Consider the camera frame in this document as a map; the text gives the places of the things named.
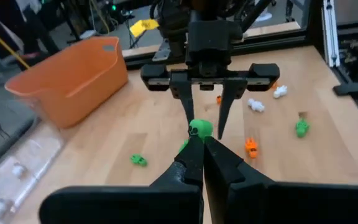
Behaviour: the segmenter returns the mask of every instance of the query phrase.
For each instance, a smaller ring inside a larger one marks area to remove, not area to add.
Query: orange plastic basket
[[[11,78],[5,88],[59,128],[84,119],[128,81],[117,37],[82,40]]]

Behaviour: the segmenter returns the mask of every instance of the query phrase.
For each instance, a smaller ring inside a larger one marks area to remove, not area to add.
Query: person
[[[23,41],[23,59],[36,58],[41,53],[38,38],[22,14],[26,7],[38,12],[41,5],[38,0],[0,0],[0,21]]]

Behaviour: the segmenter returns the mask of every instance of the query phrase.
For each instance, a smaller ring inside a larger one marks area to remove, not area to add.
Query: wooden tabletop
[[[273,180],[358,184],[358,108],[350,97],[335,96],[332,87],[339,82],[319,53],[302,47],[241,55],[232,57],[229,68],[247,70],[251,63],[277,63],[278,84],[288,87],[288,95],[276,100],[273,90],[246,91],[231,107],[221,142]],[[193,88],[195,117],[213,122],[214,136],[220,93],[220,86]],[[249,98],[261,101],[265,111],[251,111]],[[311,126],[303,139],[295,134],[299,112]],[[37,223],[41,201],[68,185],[149,185],[172,163],[187,128],[180,100],[169,91],[148,91],[139,71],[129,71],[129,83],[74,129],[13,223]],[[260,146],[253,161],[244,153],[250,136]],[[132,154],[142,154],[149,165],[133,166]],[[205,193],[204,223],[211,223]]]

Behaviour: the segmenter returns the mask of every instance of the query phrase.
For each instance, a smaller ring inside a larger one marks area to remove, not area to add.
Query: green figurine
[[[204,142],[205,137],[212,136],[213,125],[211,122],[203,120],[203,119],[194,119],[190,121],[189,124],[189,136],[198,136]],[[179,152],[181,152],[189,142],[188,139],[185,140]]]
[[[296,135],[298,138],[303,138],[309,131],[310,125],[301,118],[295,125]]]
[[[139,154],[133,154],[131,156],[131,161],[133,164],[135,165],[140,165],[140,166],[147,166],[147,160],[144,159],[141,155]]]

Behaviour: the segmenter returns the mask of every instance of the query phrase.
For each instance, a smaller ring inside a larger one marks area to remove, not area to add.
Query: yellow object
[[[5,43],[5,41],[3,41],[1,38],[0,38],[0,44],[1,44],[7,51],[9,51],[9,53],[11,53],[11,55],[13,55],[23,66],[25,66],[25,68],[27,68],[27,69],[30,68],[30,66],[29,66],[27,63],[25,63],[25,62],[23,61],[23,59],[22,59],[14,50],[12,50],[11,47],[8,46],[8,45]]]
[[[109,26],[107,25],[107,22],[103,19],[102,13],[100,12],[100,9],[99,9],[98,5],[95,3],[94,0],[90,0],[90,2],[92,2],[93,7],[96,9],[96,12],[98,13],[98,16],[100,17],[100,20],[102,20],[104,26],[106,27],[107,34],[109,34],[110,33]]]
[[[137,21],[130,30],[134,37],[140,36],[146,30],[152,30],[159,26],[158,22],[154,19],[144,19]]]

